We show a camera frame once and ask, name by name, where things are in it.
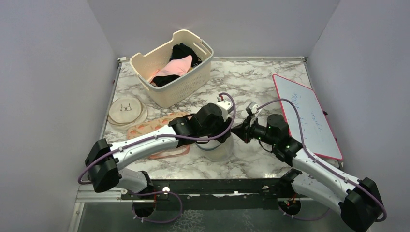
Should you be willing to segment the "white mesh cylindrical laundry bag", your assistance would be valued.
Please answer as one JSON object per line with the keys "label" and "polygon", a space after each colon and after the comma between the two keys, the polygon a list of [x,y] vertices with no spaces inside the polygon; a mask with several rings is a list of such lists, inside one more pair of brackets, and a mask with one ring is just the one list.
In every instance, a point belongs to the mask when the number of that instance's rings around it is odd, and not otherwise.
{"label": "white mesh cylindrical laundry bag", "polygon": [[231,134],[221,143],[218,140],[196,142],[201,154],[207,159],[215,162],[225,161],[232,154],[234,149],[234,140]]}

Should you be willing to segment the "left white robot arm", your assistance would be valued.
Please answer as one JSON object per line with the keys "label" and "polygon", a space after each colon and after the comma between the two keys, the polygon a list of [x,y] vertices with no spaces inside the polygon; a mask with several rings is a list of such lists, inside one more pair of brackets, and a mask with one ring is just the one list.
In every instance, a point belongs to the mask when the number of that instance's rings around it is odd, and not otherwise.
{"label": "left white robot arm", "polygon": [[96,193],[125,184],[139,198],[147,198],[152,192],[147,174],[126,175],[122,169],[152,154],[196,142],[217,140],[223,143],[230,136],[231,112],[235,112],[233,103],[209,103],[195,114],[174,118],[167,125],[135,139],[111,145],[106,139],[99,139],[85,159],[89,183]]}

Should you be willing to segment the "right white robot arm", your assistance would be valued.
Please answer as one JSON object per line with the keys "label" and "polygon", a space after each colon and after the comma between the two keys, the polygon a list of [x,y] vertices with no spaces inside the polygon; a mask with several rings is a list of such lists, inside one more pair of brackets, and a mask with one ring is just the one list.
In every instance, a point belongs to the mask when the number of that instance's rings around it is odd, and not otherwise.
{"label": "right white robot arm", "polygon": [[310,197],[338,213],[356,232],[366,232],[373,223],[386,219],[376,183],[368,177],[360,180],[349,175],[307,150],[290,136],[283,116],[270,115],[266,126],[248,116],[231,132],[245,143],[256,139],[271,145],[271,153],[293,168],[296,176],[279,183],[282,195],[290,197],[297,193]]}

